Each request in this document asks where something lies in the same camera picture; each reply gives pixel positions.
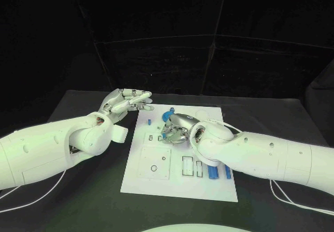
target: blue object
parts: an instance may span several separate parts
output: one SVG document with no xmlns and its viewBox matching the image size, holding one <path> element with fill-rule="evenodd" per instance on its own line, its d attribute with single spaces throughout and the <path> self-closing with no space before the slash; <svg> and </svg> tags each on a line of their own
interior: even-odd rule
<svg viewBox="0 0 334 232">
<path fill-rule="evenodd" d="M 226 178 L 231 179 L 231 168 L 225 165 Z"/>
<path fill-rule="evenodd" d="M 164 112 L 164 114 L 163 114 L 163 121 L 164 121 L 164 122 L 167 122 L 170 115 L 174 114 L 174 111 L 176 111 L 176 110 L 174 110 L 174 108 L 172 107 L 170 110 L 169 110 L 167 112 Z"/>
<path fill-rule="evenodd" d="M 209 171 L 209 179 L 215 180 L 219 178 L 218 175 L 218 167 L 212 167 L 208 165 L 208 171 Z"/>
</svg>

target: robotic hand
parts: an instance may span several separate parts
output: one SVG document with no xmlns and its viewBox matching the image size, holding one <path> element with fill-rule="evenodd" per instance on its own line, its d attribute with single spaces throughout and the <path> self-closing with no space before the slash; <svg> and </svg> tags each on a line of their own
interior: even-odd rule
<svg viewBox="0 0 334 232">
<path fill-rule="evenodd" d="M 131 110 L 153 110 L 151 92 L 114 90 L 98 112 L 15 131 L 0 139 L 0 190 L 38 182 L 124 143 L 127 128 L 114 125 Z"/>
<path fill-rule="evenodd" d="M 195 155 L 209 166 L 223 162 L 235 171 L 303 184 L 334 195 L 333 148 L 242 132 L 225 122 L 199 121 L 183 114 L 170 115 L 163 133 L 166 143 L 189 140 Z"/>
</svg>

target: small blue block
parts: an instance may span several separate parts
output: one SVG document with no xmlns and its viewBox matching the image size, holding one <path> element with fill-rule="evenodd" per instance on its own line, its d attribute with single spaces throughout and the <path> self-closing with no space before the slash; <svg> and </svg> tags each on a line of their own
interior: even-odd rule
<svg viewBox="0 0 334 232">
<path fill-rule="evenodd" d="M 225 165 L 226 178 L 231 179 L 231 168 Z"/>
<path fill-rule="evenodd" d="M 212 167 L 208 165 L 208 171 L 209 171 L 209 179 L 212 180 L 219 179 L 218 167 Z"/>
</svg>

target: rectangular slot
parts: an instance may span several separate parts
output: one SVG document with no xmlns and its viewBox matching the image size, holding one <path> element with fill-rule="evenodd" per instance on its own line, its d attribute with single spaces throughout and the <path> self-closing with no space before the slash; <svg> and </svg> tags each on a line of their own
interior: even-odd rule
<svg viewBox="0 0 334 232">
<path fill-rule="evenodd" d="M 193 176 L 193 157 L 183 156 L 183 175 Z"/>
<path fill-rule="evenodd" d="M 202 161 L 196 161 L 197 177 L 203 177 Z"/>
</svg>

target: gray table surface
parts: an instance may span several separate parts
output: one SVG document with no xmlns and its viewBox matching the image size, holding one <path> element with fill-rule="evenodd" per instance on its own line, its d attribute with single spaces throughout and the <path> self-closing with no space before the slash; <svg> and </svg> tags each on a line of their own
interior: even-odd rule
<svg viewBox="0 0 334 232">
<path fill-rule="evenodd" d="M 107 94 L 69 90 L 49 121 L 97 111 Z M 241 130 L 327 145 L 300 100 L 173 94 L 153 94 L 151 98 L 157 104 L 220 107 L 225 121 Z M 118 123 L 128 128 L 125 143 L 112 142 L 100 156 L 69 169 L 58 187 L 36 204 L 0 214 L 0 231 L 138 232 L 180 223 L 226 225 L 254 232 L 334 230 L 334 217 L 279 202 L 269 181 L 239 172 L 238 203 L 121 193 L 137 116 L 138 112 L 130 112 Z M 36 200 L 59 176 L 23 186 L 0 201 L 0 209 Z M 281 186 L 298 203 L 334 210 L 333 195 L 298 184 Z"/>
</svg>

